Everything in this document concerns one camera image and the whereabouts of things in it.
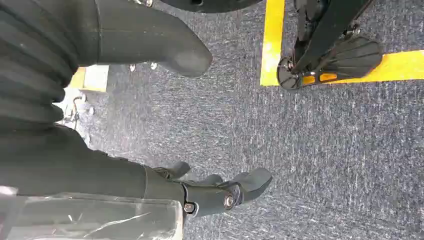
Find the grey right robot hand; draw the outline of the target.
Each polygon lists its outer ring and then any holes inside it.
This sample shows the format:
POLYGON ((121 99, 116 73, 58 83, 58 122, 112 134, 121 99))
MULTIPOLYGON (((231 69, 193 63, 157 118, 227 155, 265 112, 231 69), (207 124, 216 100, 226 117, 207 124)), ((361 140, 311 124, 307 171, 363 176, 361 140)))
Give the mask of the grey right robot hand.
POLYGON ((196 216, 257 199, 272 181, 258 168, 223 181, 182 181, 190 167, 151 168, 87 147, 60 125, 79 67, 156 62, 199 77, 212 54, 179 18, 128 0, 0 3, 0 184, 19 195, 81 193, 193 204, 196 216))

